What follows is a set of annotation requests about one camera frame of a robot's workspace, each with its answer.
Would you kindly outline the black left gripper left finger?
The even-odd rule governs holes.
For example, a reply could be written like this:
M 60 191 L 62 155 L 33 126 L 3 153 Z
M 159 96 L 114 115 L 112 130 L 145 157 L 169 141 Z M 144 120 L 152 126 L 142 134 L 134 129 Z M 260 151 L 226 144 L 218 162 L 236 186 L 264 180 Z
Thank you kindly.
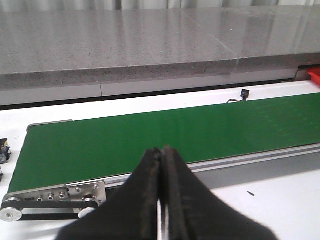
M 63 227 L 58 240 L 155 240 L 160 150 L 148 149 L 132 175 L 98 209 Z

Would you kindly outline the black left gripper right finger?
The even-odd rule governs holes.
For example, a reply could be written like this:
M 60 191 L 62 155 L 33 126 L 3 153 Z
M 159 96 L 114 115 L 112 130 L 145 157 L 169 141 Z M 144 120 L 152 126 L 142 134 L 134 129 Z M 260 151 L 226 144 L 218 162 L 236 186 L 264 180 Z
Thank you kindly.
M 164 202 L 170 240 L 275 240 L 267 227 L 215 196 L 188 168 L 179 152 L 161 151 Z

